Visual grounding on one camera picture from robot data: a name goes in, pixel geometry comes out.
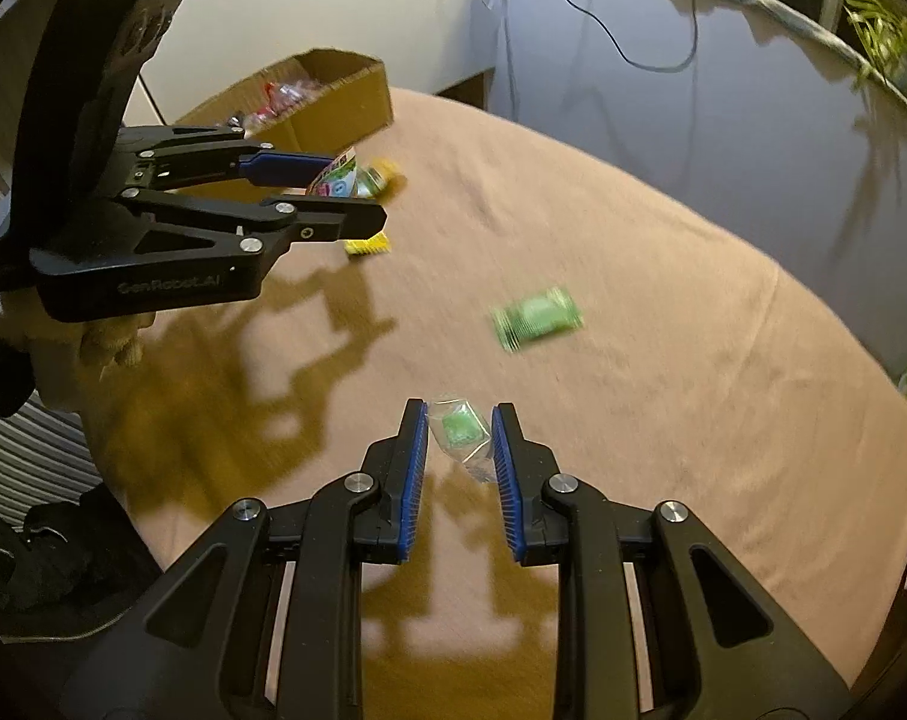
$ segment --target metal screw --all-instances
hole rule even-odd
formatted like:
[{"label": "metal screw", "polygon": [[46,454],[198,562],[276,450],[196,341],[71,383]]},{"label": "metal screw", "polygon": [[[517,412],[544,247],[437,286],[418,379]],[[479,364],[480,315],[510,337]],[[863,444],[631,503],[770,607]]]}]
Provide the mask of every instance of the metal screw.
[{"label": "metal screw", "polygon": [[255,498],[241,498],[234,503],[234,517],[242,519],[243,522],[249,522],[260,516],[261,509],[263,507],[260,506],[260,502]]},{"label": "metal screw", "polygon": [[683,522],[690,516],[690,509],[680,501],[666,501],[660,505],[660,515],[667,522]]},{"label": "metal screw", "polygon": [[575,476],[568,473],[556,473],[550,477],[550,486],[557,493],[572,493],[573,490],[580,487],[580,482]]},{"label": "metal screw", "polygon": [[351,493],[365,493],[373,486],[373,477],[368,473],[351,473],[343,480],[344,487]]}]

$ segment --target round table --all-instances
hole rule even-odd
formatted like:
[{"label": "round table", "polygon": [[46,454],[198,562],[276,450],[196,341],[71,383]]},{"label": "round table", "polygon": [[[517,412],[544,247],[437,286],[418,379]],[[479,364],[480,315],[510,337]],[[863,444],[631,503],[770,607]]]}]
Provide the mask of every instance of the round table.
[{"label": "round table", "polygon": [[[87,392],[107,483],[166,566],[232,501],[357,469],[409,397],[516,404],[608,498],[686,502],[852,683],[907,559],[907,401],[775,262],[621,170],[394,90],[358,148],[406,180],[392,253],[294,245],[245,303],[165,312]],[[517,354],[490,309],[564,285],[585,326]],[[366,572],[368,716],[547,717],[553,569],[433,443],[413,559]]]}]

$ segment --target yellow wrapper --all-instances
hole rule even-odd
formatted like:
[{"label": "yellow wrapper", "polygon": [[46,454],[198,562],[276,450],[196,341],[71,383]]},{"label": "yellow wrapper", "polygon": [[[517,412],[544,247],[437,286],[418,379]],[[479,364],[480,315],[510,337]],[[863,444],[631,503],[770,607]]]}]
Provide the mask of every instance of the yellow wrapper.
[{"label": "yellow wrapper", "polygon": [[347,254],[365,255],[365,254],[385,254],[390,251],[390,239],[387,234],[380,230],[372,238],[365,241],[344,241],[344,250]]}]

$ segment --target open cardboard box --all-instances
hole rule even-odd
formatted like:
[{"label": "open cardboard box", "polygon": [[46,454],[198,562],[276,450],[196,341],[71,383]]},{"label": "open cardboard box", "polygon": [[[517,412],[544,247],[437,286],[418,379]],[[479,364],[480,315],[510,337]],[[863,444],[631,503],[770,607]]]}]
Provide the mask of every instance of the open cardboard box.
[{"label": "open cardboard box", "polygon": [[[314,49],[291,56],[234,83],[194,108],[177,124],[222,124],[237,111],[253,113],[266,103],[264,84],[311,77],[324,84],[320,95],[279,117],[256,138],[278,151],[335,156],[393,122],[390,89],[383,63],[359,53]],[[191,187],[189,194],[259,202],[282,187],[255,187],[246,180]]]}]

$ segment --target hand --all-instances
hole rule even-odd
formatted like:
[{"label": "hand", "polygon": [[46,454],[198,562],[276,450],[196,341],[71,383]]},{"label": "hand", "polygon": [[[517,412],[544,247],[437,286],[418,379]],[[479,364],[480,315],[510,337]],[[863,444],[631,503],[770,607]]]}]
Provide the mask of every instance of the hand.
[{"label": "hand", "polygon": [[58,410],[77,410],[82,391],[99,381],[108,365],[136,365],[143,355],[137,334],[155,317],[57,322],[46,313],[36,289],[0,293],[0,338],[29,352],[37,391],[44,404]]}]

